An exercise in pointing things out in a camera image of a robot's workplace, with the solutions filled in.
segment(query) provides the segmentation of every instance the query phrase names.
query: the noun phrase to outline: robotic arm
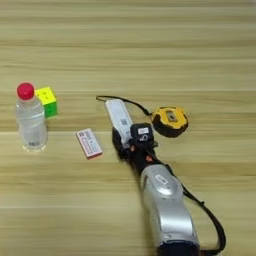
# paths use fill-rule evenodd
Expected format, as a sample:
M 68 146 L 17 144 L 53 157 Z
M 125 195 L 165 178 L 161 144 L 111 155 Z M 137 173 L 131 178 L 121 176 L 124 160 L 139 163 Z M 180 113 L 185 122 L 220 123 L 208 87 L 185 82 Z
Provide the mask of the robotic arm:
M 172 169 L 156 157 L 154 147 L 157 145 L 151 125 L 133 124 L 119 99 L 108 100 L 106 107 L 113 124 L 113 144 L 119 157 L 133 167 L 140 180 L 157 256 L 199 256 L 201 252 L 217 255 L 226 245 L 221 224 L 204 203 L 181 184 Z M 202 207 L 213 221 L 221 238 L 219 249 L 200 251 L 192 218 L 183 203 L 184 194 Z
M 144 202 L 158 256 L 198 256 L 199 242 L 191 216 L 183 203 L 183 188 L 166 166 L 154 164 L 141 175 Z

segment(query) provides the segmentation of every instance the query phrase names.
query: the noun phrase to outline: yellow cube face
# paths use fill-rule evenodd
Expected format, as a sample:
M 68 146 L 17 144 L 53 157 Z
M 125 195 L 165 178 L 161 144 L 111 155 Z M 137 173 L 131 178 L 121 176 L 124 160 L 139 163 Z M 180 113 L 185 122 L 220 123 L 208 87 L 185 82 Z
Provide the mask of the yellow cube face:
M 43 105 L 56 102 L 56 98 L 50 87 L 44 87 L 35 91 L 36 96 L 42 101 Z

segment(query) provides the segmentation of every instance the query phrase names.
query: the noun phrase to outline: rubik's cube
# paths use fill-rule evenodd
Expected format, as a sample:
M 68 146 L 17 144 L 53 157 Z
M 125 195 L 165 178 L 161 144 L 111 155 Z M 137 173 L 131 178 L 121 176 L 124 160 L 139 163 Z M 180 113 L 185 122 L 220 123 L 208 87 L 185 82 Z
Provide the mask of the rubik's cube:
M 57 100 L 50 87 L 36 90 L 36 96 L 44 106 L 46 118 L 57 115 Z

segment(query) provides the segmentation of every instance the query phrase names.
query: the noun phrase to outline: green cube face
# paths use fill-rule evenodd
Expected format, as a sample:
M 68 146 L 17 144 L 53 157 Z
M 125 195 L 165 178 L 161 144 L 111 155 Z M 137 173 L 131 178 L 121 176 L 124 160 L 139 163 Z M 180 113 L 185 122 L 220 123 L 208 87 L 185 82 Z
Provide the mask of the green cube face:
M 45 117 L 51 117 L 57 115 L 57 102 L 44 105 Z

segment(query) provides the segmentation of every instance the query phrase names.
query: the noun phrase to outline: small white box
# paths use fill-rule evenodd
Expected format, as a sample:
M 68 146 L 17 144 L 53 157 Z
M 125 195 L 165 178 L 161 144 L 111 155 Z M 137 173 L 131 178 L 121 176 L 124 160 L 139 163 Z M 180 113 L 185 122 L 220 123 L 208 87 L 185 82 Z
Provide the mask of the small white box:
M 77 132 L 76 136 L 88 159 L 102 155 L 102 149 L 90 128 Z

